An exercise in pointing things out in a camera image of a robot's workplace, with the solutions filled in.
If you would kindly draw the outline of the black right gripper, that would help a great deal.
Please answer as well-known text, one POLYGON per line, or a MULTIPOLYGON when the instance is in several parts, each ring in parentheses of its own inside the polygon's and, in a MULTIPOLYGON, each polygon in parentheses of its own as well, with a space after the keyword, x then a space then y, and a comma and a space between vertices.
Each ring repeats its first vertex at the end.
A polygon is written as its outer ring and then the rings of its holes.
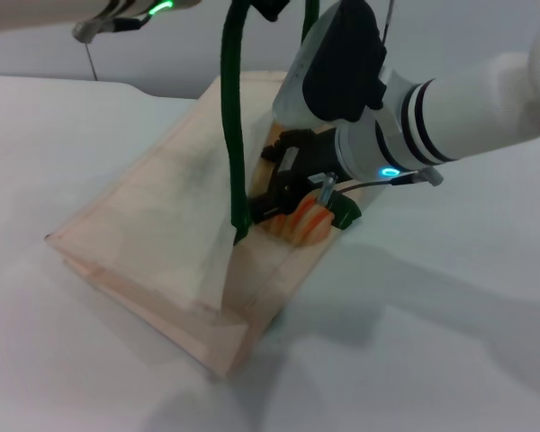
POLYGON ((313 130, 289 130, 281 133, 273 145, 264 147, 262 159, 274 164, 266 191, 249 199, 254 224, 278 214, 289 215, 302 199, 318 189, 322 181, 314 176, 328 173, 343 180, 343 168, 335 148, 337 130, 321 133, 313 130))

